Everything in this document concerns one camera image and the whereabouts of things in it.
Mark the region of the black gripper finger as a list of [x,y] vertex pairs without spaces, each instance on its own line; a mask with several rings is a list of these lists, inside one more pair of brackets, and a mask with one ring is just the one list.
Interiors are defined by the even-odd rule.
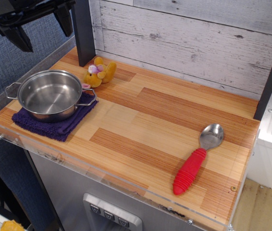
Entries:
[[54,15],[65,36],[66,37],[71,36],[73,32],[73,27],[70,10],[68,9],[68,6],[67,5],[59,6],[54,11]]
[[33,52],[31,41],[21,26],[0,26],[1,33],[23,52]]

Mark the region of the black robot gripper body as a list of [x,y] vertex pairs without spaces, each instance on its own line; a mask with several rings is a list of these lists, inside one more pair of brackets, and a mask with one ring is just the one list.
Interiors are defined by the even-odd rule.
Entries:
[[0,26],[22,26],[49,14],[62,5],[71,10],[74,0],[0,0]]

